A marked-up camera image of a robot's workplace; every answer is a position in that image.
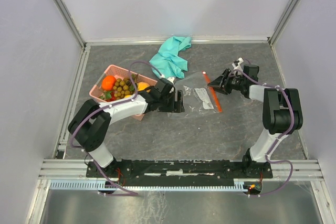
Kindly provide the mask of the clear zip top bag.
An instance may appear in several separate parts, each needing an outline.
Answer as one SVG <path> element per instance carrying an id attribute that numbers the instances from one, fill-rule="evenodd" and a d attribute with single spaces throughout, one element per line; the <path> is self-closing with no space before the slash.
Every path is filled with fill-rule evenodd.
<path id="1" fill-rule="evenodd" d="M 193 119 L 219 112 L 214 96 L 208 87 L 204 72 L 196 72 L 175 83 L 182 91 L 184 112 L 168 113 L 170 119 Z"/>

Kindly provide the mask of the yellow orange peach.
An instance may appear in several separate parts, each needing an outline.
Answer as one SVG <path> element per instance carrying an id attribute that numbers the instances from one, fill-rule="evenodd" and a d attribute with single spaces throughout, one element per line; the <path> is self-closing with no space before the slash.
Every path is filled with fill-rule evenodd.
<path id="1" fill-rule="evenodd" d="M 146 83 L 146 82 L 138 82 L 137 83 L 137 89 L 138 89 L 138 92 L 140 92 L 140 91 L 150 92 L 151 85 Z"/>

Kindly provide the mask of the orange tangerine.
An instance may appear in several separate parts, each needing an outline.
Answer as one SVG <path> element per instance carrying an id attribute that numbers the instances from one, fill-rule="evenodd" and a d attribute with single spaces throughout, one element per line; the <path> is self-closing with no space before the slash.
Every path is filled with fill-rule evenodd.
<path id="1" fill-rule="evenodd" d="M 115 82 L 116 78 L 114 76 L 106 76 L 101 83 L 101 88 L 104 91 L 112 91 Z"/>

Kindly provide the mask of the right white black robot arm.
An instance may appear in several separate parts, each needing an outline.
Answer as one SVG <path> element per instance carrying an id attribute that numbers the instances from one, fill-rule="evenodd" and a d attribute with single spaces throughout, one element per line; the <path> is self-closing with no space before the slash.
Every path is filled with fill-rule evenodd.
<path id="1" fill-rule="evenodd" d="M 239 91 L 245 98 L 262 103 L 263 131 L 257 142 L 247 150 L 240 162 L 241 172 L 254 177 L 260 165 L 269 162 L 281 141 L 301 129 L 303 115 L 299 92 L 294 88 L 281 88 L 258 82 L 259 66 L 244 65 L 242 69 L 225 69 L 208 83 L 214 91 L 228 95 Z"/>

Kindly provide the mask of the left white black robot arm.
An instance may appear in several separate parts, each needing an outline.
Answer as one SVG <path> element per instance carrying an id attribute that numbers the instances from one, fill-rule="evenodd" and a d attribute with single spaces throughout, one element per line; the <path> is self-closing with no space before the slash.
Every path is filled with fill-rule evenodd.
<path id="1" fill-rule="evenodd" d="M 166 78 L 154 86 L 136 91 L 132 96 L 113 102 L 87 100 L 68 125 L 70 144 L 81 148 L 98 164 L 98 171 L 105 177 L 116 171 L 116 159 L 107 149 L 104 139 L 109 126 L 134 115 L 152 111 L 183 113 L 183 92 Z"/>

